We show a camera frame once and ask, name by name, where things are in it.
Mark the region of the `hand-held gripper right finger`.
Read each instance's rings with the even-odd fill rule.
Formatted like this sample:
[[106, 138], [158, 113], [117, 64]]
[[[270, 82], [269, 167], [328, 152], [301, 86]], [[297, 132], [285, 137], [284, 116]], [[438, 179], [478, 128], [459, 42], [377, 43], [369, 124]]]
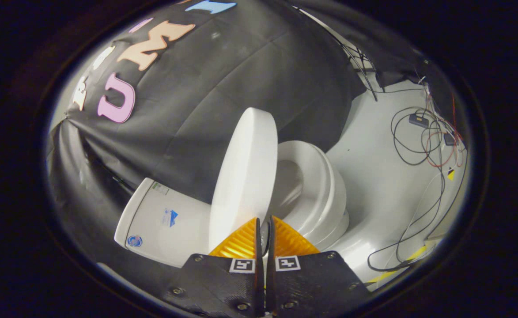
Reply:
[[278, 217], [269, 220], [265, 309], [273, 316], [347, 316], [371, 292], [336, 251], [321, 252]]

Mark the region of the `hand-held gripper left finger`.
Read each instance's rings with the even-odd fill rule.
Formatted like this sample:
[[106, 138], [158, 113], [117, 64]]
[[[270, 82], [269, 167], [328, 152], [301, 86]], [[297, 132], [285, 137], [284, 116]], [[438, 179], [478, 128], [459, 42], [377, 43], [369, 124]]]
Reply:
[[253, 218], [208, 254], [192, 254], [164, 289], [164, 301], [205, 318], [265, 316], [261, 222]]

